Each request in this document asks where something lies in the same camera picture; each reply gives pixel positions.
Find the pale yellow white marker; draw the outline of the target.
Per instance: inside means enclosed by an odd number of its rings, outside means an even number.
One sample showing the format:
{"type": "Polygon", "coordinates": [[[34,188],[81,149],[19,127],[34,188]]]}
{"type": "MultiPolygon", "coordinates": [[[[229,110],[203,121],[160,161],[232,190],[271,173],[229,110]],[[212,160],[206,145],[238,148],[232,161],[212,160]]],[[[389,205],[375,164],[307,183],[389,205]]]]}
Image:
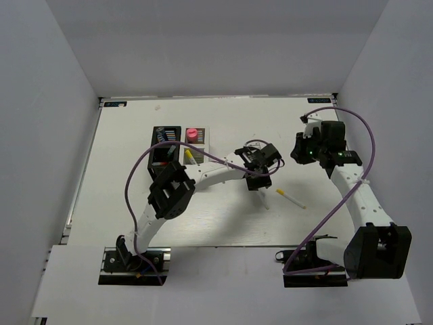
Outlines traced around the pale yellow white marker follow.
{"type": "Polygon", "coordinates": [[[263,191],[258,191],[258,197],[266,210],[270,209],[266,194],[263,191]]]}

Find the green thin pen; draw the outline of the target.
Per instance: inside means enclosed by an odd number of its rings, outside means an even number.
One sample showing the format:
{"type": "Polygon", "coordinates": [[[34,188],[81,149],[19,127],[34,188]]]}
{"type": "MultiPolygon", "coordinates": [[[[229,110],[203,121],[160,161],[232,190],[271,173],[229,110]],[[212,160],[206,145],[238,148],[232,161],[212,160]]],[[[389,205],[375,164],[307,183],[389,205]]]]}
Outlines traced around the green thin pen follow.
{"type": "Polygon", "coordinates": [[[175,150],[176,150],[176,146],[175,145],[171,145],[170,148],[168,149],[167,153],[166,153],[166,161],[169,163],[171,161],[173,161],[175,158],[175,150]]]}

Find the blue white glue tube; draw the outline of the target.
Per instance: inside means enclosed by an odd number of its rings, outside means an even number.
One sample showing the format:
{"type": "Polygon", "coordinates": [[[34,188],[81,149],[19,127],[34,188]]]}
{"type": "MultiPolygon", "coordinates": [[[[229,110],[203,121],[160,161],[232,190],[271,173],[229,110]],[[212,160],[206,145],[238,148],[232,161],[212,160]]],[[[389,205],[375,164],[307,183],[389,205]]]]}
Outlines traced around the blue white glue tube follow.
{"type": "Polygon", "coordinates": [[[156,138],[158,140],[159,144],[166,144],[169,140],[168,135],[166,134],[164,127],[157,127],[156,128],[156,138]]]}

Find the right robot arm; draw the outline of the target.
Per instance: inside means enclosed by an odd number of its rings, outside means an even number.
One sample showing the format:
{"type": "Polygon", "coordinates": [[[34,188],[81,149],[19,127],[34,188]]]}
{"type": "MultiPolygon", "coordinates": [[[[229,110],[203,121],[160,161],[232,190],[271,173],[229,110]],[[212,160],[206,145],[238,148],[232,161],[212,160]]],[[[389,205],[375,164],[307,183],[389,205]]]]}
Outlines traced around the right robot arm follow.
{"type": "Polygon", "coordinates": [[[300,165],[318,162],[344,199],[355,233],[350,241],[318,237],[305,255],[306,264],[320,270],[329,262],[343,267],[352,279],[399,279],[409,254],[409,228],[395,224],[365,179],[359,155],[347,150],[340,121],[306,118],[297,133],[291,157],[300,165]]]}

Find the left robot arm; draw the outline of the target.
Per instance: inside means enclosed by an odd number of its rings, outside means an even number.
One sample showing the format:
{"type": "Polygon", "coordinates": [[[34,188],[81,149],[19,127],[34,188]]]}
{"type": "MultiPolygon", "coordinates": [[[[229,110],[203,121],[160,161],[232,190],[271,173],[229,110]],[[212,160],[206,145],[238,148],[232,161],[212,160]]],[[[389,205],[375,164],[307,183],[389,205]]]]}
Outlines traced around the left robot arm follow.
{"type": "Polygon", "coordinates": [[[129,187],[140,162],[157,145],[145,151],[133,166],[124,187],[124,200],[133,219],[133,230],[116,241],[116,251],[120,262],[129,270],[139,268],[144,261],[150,242],[166,221],[174,219],[185,212],[192,196],[210,186],[233,180],[246,180],[248,190],[257,191],[269,188],[271,176],[283,162],[277,148],[266,143],[263,148],[244,146],[218,158],[207,152],[203,155],[210,160],[196,165],[182,165],[174,160],[156,176],[150,186],[147,204],[140,218],[133,212],[129,200],[129,187]]]}

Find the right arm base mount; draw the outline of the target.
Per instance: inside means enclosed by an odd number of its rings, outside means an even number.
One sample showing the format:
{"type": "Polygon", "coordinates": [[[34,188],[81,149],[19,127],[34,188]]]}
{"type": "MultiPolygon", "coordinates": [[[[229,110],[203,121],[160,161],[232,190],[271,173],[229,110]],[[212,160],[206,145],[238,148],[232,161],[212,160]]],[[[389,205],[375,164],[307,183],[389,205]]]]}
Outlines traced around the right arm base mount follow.
{"type": "Polygon", "coordinates": [[[328,235],[316,236],[300,250],[288,268],[288,272],[300,271],[300,273],[290,276],[283,275],[285,288],[338,288],[348,286],[345,269],[341,266],[321,272],[305,272],[306,269],[332,265],[331,262],[318,258],[316,252],[316,241],[328,238],[336,239],[336,237],[328,235]]]}

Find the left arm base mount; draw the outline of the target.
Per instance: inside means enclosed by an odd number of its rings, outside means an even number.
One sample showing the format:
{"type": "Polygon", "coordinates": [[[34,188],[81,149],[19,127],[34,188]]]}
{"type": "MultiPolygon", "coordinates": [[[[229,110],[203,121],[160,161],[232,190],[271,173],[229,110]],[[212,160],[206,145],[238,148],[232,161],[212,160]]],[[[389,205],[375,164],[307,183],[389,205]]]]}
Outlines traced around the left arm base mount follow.
{"type": "Polygon", "coordinates": [[[149,248],[142,255],[132,255],[125,245],[124,236],[116,239],[115,247],[105,247],[102,257],[99,285],[162,286],[168,275],[169,248],[149,248]]]}

